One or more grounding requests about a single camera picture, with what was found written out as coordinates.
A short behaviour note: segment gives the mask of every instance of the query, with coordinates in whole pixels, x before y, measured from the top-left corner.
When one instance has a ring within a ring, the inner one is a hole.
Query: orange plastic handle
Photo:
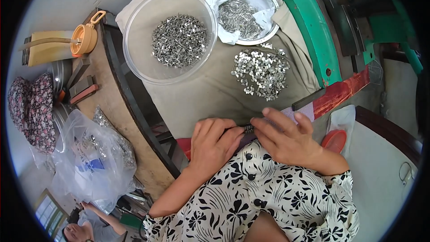
[[[90,20],[90,22],[91,22],[91,24],[97,24],[104,16],[106,15],[106,12],[105,11],[98,11],[98,12],[96,12],[95,14],[94,14],[94,16],[91,18],[91,20]]]

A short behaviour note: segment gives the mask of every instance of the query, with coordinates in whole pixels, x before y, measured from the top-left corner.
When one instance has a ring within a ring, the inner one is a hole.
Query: red container lid
[[[321,146],[334,153],[340,153],[346,142],[347,132],[345,132],[345,130],[333,130],[326,134]]]

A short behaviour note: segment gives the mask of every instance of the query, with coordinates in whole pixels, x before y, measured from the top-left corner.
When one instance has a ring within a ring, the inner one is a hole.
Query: pink floral fabric
[[[13,81],[7,97],[15,127],[41,153],[52,153],[56,138],[52,117],[51,75],[46,72],[32,83],[18,77]]]

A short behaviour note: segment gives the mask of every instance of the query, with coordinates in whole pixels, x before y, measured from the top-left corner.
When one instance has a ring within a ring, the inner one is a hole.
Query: window
[[[48,190],[43,191],[35,206],[36,218],[54,238],[55,242],[65,242],[61,230],[68,224],[68,215],[55,201]]]

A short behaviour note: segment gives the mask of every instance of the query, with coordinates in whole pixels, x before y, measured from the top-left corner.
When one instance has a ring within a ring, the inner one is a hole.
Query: beige cloth
[[[131,13],[142,1],[132,0],[117,15],[115,20],[123,33]],[[280,2],[282,5],[272,19],[282,30],[270,42],[285,49],[294,61],[286,72],[288,87],[282,89],[278,99],[269,102],[256,94],[245,94],[244,87],[230,72],[234,56],[249,46],[217,40],[205,65],[186,81],[172,85],[143,82],[173,137],[191,137],[196,122],[208,117],[230,118],[244,124],[251,117],[261,116],[266,106],[282,110],[320,88],[303,36],[287,6]]]

